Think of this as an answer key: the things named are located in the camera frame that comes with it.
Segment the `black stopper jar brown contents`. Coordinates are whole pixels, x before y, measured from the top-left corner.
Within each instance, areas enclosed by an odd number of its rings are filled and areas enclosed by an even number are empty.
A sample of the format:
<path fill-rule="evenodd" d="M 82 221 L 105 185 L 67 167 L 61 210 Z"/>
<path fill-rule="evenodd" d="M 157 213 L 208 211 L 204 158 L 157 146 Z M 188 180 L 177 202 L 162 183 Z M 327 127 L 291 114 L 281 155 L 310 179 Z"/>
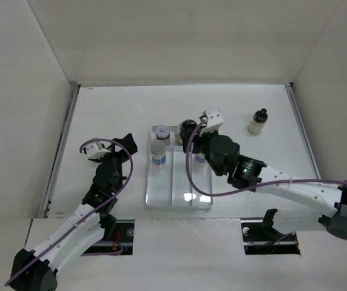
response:
<path fill-rule="evenodd" d="M 182 145 L 185 145 L 192 132 L 195 130 L 197 126 L 197 123 L 192 120 L 192 119 L 187 119 L 187 120 L 184 120 L 180 125 L 179 125 L 179 136 L 180 136 L 180 139 L 181 139 L 181 142 L 182 142 Z"/>

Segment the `grey lid sauce jar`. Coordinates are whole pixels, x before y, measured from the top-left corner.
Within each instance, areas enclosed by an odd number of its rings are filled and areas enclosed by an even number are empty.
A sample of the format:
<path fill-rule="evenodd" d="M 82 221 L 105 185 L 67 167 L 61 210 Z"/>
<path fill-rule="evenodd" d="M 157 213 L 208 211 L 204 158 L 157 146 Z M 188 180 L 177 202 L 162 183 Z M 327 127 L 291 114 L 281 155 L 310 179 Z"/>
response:
<path fill-rule="evenodd" d="M 170 128 L 167 125 L 158 125 L 155 129 L 157 140 L 164 142 L 166 146 L 170 145 Z"/>

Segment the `white cap blue label jar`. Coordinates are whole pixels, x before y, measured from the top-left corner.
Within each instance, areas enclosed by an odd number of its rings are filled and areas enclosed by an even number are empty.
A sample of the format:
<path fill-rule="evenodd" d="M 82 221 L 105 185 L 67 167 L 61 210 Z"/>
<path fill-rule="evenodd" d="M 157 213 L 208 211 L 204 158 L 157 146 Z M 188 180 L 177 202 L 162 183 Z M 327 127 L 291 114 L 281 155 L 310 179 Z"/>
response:
<path fill-rule="evenodd" d="M 150 154 L 152 164 L 160 169 L 165 166 L 166 163 L 166 145 L 161 140 L 154 140 L 150 144 Z"/>

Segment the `black stopper jar white contents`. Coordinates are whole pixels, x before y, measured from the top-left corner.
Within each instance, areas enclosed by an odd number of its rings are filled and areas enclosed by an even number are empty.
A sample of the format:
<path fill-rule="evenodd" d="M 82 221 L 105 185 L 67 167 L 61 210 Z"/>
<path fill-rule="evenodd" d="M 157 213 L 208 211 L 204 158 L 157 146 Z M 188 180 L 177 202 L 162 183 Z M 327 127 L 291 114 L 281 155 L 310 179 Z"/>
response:
<path fill-rule="evenodd" d="M 259 135 L 268 120 L 268 111 L 266 109 L 257 110 L 249 125 L 247 126 L 249 133 Z"/>

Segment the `pink cap spice jar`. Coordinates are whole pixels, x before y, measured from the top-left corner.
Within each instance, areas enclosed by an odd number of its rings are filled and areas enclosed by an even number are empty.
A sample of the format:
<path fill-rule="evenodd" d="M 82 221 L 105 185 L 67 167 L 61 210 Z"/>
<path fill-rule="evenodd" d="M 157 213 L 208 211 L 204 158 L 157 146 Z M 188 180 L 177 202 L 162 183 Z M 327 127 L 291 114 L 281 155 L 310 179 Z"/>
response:
<path fill-rule="evenodd" d="M 182 138 L 181 138 L 181 135 L 180 135 L 180 126 L 178 126 L 176 129 L 175 129 L 175 142 L 178 146 L 182 146 L 183 145 L 183 141 L 182 141 Z"/>

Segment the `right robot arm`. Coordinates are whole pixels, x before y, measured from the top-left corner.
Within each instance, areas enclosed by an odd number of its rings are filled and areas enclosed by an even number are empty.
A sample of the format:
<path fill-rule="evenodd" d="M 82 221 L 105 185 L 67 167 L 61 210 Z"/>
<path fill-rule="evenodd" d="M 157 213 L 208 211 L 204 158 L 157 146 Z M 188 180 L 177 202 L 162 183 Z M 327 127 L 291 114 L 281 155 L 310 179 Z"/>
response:
<path fill-rule="evenodd" d="M 188 172 L 187 178 L 199 194 L 214 198 L 250 191 L 281 197 L 310 210 L 307 214 L 280 215 L 280 219 L 291 219 L 311 230 L 325 230 L 347 240 L 347 181 L 288 175 L 263 161 L 242 155 L 239 144 L 216 130 L 206 132 L 194 127 L 183 130 L 180 135 L 187 159 L 201 154 L 212 171 L 217 176 L 226 176 L 227 183 L 234 188 L 230 192 L 207 193 L 195 185 Z"/>

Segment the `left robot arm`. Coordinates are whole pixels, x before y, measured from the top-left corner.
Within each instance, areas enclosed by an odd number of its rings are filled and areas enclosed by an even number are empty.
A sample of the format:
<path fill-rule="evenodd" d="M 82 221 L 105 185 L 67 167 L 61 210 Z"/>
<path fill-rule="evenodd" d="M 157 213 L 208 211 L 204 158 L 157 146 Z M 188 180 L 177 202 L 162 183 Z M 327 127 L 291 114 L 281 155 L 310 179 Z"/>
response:
<path fill-rule="evenodd" d="M 118 195 L 131 175 L 123 175 L 123 164 L 130 162 L 138 147 L 132 134 L 123 138 L 92 138 L 79 152 L 98 163 L 90 189 L 76 210 L 42 243 L 31 250 L 21 249 L 13 259 L 10 279 L 13 290 L 56 290 L 58 275 L 66 264 L 81 256 L 94 243 L 115 236 L 115 218 L 110 214 Z"/>

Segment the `white divided organizer tray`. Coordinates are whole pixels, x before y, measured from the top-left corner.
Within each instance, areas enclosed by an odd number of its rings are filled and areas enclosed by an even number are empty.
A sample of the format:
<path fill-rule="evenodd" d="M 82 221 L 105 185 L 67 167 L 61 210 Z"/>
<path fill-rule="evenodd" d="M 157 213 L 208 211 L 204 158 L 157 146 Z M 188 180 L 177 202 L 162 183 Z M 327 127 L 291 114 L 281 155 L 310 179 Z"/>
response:
<path fill-rule="evenodd" d="M 150 130 L 150 144 L 156 140 L 155 129 Z M 194 155 L 186 161 L 183 146 L 175 142 L 175 126 L 170 128 L 170 145 L 166 145 L 166 163 L 160 169 L 152 164 L 149 146 L 149 166 L 147 174 L 146 205 L 157 210 L 197 211 L 209 210 L 213 198 L 198 193 L 187 178 L 189 169 L 193 182 L 207 193 L 212 192 L 212 170 L 205 162 L 197 163 Z"/>

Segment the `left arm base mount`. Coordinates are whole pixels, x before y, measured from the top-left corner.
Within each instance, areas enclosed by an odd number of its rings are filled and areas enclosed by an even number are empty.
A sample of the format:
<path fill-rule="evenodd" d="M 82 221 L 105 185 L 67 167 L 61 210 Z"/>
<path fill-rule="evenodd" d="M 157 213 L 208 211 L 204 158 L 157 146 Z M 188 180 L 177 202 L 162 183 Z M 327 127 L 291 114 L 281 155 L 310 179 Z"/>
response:
<path fill-rule="evenodd" d="M 135 221 L 119 220 L 112 230 L 106 231 L 103 239 L 88 248 L 83 256 L 126 256 L 133 255 Z"/>

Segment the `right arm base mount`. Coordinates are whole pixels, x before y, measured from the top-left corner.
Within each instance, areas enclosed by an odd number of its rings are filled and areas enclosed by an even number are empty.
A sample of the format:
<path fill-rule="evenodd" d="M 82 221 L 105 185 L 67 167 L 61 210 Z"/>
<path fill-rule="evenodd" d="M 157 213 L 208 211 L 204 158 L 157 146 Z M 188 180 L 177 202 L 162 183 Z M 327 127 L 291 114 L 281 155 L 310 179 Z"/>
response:
<path fill-rule="evenodd" d="M 295 232 L 281 233 L 273 228 L 277 209 L 266 211 L 262 219 L 241 220 L 246 255 L 300 255 Z"/>

